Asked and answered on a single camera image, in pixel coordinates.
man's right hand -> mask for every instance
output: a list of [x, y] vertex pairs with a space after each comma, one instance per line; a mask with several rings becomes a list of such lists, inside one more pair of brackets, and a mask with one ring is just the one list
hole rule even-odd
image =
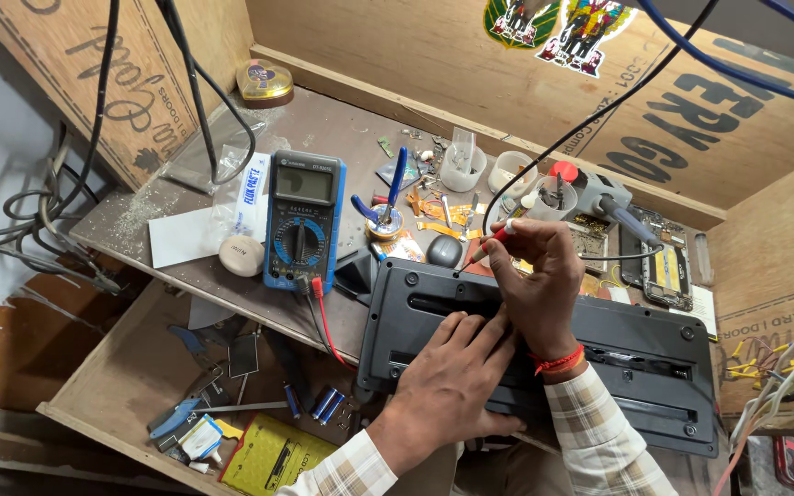
[[[491, 229], [498, 232], [504, 225], [496, 222]], [[571, 355], [578, 348], [571, 323], [584, 262], [575, 252], [568, 225], [532, 219], [516, 219], [512, 225], [516, 234], [505, 244], [497, 239], [483, 240], [507, 314], [541, 359], [552, 361]], [[511, 256], [531, 264], [533, 273], [521, 277]], [[586, 368], [578, 367], [576, 373]]]

red screwdriver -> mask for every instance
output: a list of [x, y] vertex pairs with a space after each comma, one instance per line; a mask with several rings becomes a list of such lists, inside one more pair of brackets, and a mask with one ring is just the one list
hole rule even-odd
[[[516, 230], [513, 229], [514, 220], [516, 219], [507, 219], [507, 223], [505, 224], [505, 226], [501, 228], [501, 231], [495, 233], [495, 236], [493, 236], [492, 238], [497, 239], [500, 242], [506, 242], [509, 237], [516, 234]], [[468, 264], [464, 265], [461, 268], [461, 270], [453, 274], [453, 276], [458, 277], [459, 274], [464, 272], [464, 269], [468, 268], [471, 264], [476, 264], [480, 260], [485, 259], [487, 255], [488, 254], [486, 253], [486, 243], [483, 242], [480, 244], [480, 247], [476, 249], [476, 252], [474, 252], [474, 254], [470, 256], [470, 261], [468, 262]]]

plastic cup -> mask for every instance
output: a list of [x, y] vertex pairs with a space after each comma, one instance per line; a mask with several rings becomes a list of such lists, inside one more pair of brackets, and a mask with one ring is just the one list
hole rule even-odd
[[[542, 188], [546, 188], [547, 191], [556, 193], [557, 192], [557, 178], [551, 175], [547, 177], [543, 177], [535, 184], [535, 189], [533, 191], [540, 191]], [[528, 211], [526, 217], [536, 220], [546, 220], [546, 221], [557, 221], [563, 220], [566, 218], [566, 215], [571, 210], [574, 210], [575, 207], [578, 206], [578, 193], [574, 190], [572, 185], [568, 184], [566, 181], [563, 181], [562, 187], [563, 193], [563, 208], [554, 209], [552, 207], [548, 207], [546, 203], [541, 199], [540, 196], [535, 198], [535, 207]]]
[[440, 180], [443, 181], [443, 186], [454, 192], [469, 192], [474, 189], [482, 172], [486, 170], [486, 153], [483, 153], [479, 147], [474, 149], [474, 157], [471, 159], [470, 169], [474, 170], [475, 174], [463, 174], [455, 167], [454, 158], [455, 146], [449, 145], [446, 154], [443, 156], [443, 163], [440, 164]]
[[[510, 181], [521, 169], [531, 162], [532, 159], [525, 153], [514, 151], [503, 152], [495, 161], [495, 168], [492, 169], [489, 174], [489, 179], [487, 181], [489, 190], [492, 191], [492, 193], [501, 191], [501, 188], [507, 184], [507, 181]], [[538, 166], [535, 166], [511, 186], [505, 192], [505, 195], [513, 199], [522, 197], [526, 193], [526, 190], [528, 190], [528, 186], [535, 181], [535, 177], [537, 176]]]

hand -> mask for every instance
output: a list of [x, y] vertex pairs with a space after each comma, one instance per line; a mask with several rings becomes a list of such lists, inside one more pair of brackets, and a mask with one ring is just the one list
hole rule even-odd
[[[498, 232], [504, 225], [496, 222], [491, 229]], [[572, 310], [584, 276], [572, 234], [565, 222], [532, 219], [514, 220], [513, 229], [516, 234], [506, 245], [490, 237], [483, 240], [507, 314], [535, 355], [543, 360], [568, 356], [578, 348], [571, 331]], [[533, 273], [521, 277], [511, 256], [531, 264]], [[576, 368], [577, 373], [586, 370]]]
[[516, 417], [483, 409], [516, 350], [502, 305], [482, 331], [479, 315], [449, 315], [409, 364], [397, 392], [366, 432], [397, 477], [449, 443], [524, 431]]

blue battery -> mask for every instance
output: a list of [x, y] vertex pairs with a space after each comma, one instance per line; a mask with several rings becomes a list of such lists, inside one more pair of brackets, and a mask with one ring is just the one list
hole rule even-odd
[[289, 403], [290, 411], [293, 412], [293, 418], [300, 418], [302, 412], [299, 411], [299, 407], [296, 405], [296, 396], [293, 387], [290, 384], [284, 386], [284, 392], [287, 393], [287, 403]]
[[339, 405], [342, 403], [342, 400], [344, 399], [345, 399], [345, 395], [343, 395], [342, 393], [336, 393], [336, 398], [333, 398], [333, 400], [330, 402], [330, 407], [327, 408], [326, 412], [324, 412], [324, 414], [320, 416], [318, 422], [320, 422], [321, 425], [326, 425], [326, 423], [330, 421], [330, 417], [333, 416], [333, 413], [336, 412], [336, 409], [339, 408]]
[[324, 399], [320, 403], [318, 403], [318, 406], [315, 407], [314, 411], [312, 412], [312, 418], [314, 420], [317, 420], [318, 418], [320, 418], [321, 415], [324, 414], [326, 407], [330, 404], [330, 401], [333, 400], [333, 398], [338, 393], [339, 391], [336, 391], [336, 388], [330, 388], [330, 390], [326, 392], [326, 395], [324, 395]]

